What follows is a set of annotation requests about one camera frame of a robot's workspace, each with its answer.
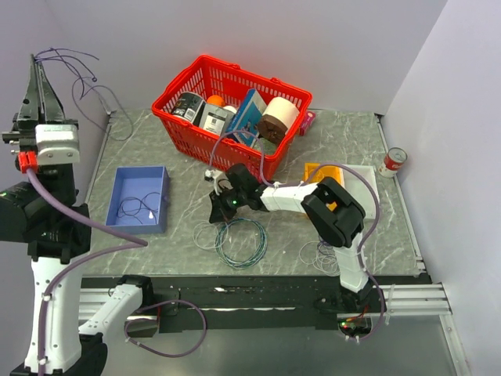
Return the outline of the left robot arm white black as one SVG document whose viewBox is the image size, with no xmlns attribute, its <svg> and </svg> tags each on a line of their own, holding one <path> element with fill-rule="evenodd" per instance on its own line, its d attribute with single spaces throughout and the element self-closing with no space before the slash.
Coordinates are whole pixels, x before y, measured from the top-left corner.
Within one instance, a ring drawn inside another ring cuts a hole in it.
<svg viewBox="0 0 501 376">
<path fill-rule="evenodd" d="M 94 222 L 77 204 L 74 164 L 80 160 L 78 122 L 66 117 L 44 67 L 31 60 L 22 106 L 9 132 L 16 167 L 27 176 L 1 193 L 1 239 L 24 243 L 34 275 L 31 344 L 16 375 L 100 375 L 110 337 L 134 312 L 154 306 L 149 277 L 125 275 L 86 323 L 79 321 L 83 265 L 92 260 Z"/>
</svg>

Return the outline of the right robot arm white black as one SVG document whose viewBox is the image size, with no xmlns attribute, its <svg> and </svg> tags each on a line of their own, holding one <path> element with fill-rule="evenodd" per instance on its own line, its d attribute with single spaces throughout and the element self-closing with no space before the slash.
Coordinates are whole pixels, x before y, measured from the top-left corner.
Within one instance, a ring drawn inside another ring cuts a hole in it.
<svg viewBox="0 0 501 376">
<path fill-rule="evenodd" d="M 320 238 L 335 250 L 340 270 L 343 306 L 359 312 L 369 303 L 369 292 L 375 282 L 366 268 L 363 246 L 376 229 L 380 205 L 371 185 L 357 171 L 342 166 L 366 185 L 376 214 L 373 225 L 364 232 L 366 211 L 334 178 L 324 177 L 318 183 L 308 180 L 294 185 L 257 179 L 244 164 L 235 164 L 225 173 L 230 188 L 218 185 L 218 173 L 207 170 L 204 178 L 214 183 L 210 193 L 210 223 L 229 222 L 237 209 L 247 206 L 255 211 L 298 212 L 306 214 Z"/>
</svg>

